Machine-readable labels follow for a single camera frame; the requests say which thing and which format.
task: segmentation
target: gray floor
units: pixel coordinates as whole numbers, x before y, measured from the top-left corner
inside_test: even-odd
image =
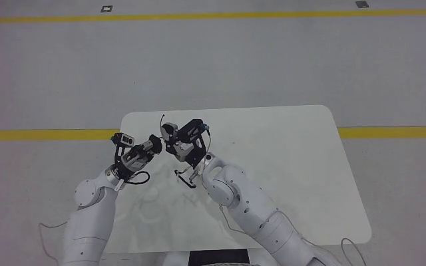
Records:
[[[337,0],[37,0],[2,1],[0,16],[98,15],[106,4],[124,14],[355,10]],[[426,126],[425,17],[0,24],[0,34],[0,129],[118,128],[133,111],[297,104],[328,106],[338,126]],[[426,140],[343,145],[372,228],[360,245],[369,265],[424,265]],[[66,220],[73,189],[113,150],[106,141],[0,142],[2,265],[54,265],[37,224]],[[44,232],[60,257],[63,228]],[[104,255],[101,265],[161,258]]]

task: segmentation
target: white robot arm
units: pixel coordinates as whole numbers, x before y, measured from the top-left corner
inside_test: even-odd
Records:
[[[189,182],[178,175],[188,187],[196,187],[192,180],[200,174],[210,197],[220,206],[227,207],[228,213],[241,229],[264,247],[280,265],[341,265],[331,254],[308,245],[287,216],[259,186],[246,177],[241,167],[227,164],[209,153],[202,139],[204,131],[210,136],[209,127],[202,120],[196,119],[181,130],[171,123],[161,128],[166,151],[194,168]],[[212,170],[215,168],[220,168],[220,171],[213,176]]]
[[[226,206],[244,232],[264,247],[283,266],[338,266],[333,256],[308,245],[272,199],[251,182],[244,170],[206,155],[202,180],[210,197]],[[212,170],[221,168],[213,176]]]
[[[141,145],[123,133],[111,140],[116,145],[114,164],[94,180],[83,180],[75,190],[77,211],[71,214],[65,229],[64,266],[96,266],[111,235],[118,191],[133,179],[162,150],[161,140],[151,135]]]

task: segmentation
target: yellow line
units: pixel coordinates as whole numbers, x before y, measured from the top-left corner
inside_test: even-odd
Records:
[[[425,16],[426,9],[345,10],[345,11],[278,11],[237,13],[182,13],[140,15],[94,15],[68,17],[0,17],[0,23],[163,21],[193,19],[275,19],[294,17],[397,17]]]
[[[0,130],[0,141],[109,140],[119,129]],[[426,138],[426,126],[338,128],[340,138]]]
[[[338,128],[340,138],[426,138],[426,127]]]
[[[109,140],[119,129],[0,130],[0,141]]]

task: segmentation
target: black square marker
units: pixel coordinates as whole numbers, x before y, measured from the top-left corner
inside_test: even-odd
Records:
[[[101,9],[101,13],[111,12],[111,11],[112,11],[112,5],[104,5]]]
[[[367,8],[369,7],[367,4],[367,1],[356,1],[355,4],[357,4],[358,8]]]

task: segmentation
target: white table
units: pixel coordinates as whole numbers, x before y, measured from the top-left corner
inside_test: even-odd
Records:
[[[212,133],[210,151],[243,167],[309,240],[318,245],[338,244],[342,237],[355,243],[369,241],[371,228],[328,108],[134,112],[123,118],[120,130],[142,143],[150,134],[160,135],[162,114],[163,123],[179,127],[192,118],[203,119]],[[174,170],[186,166],[163,151],[144,169],[151,173],[151,181],[119,193],[105,252],[260,247],[227,228],[200,180],[195,181],[195,190],[178,180]]]

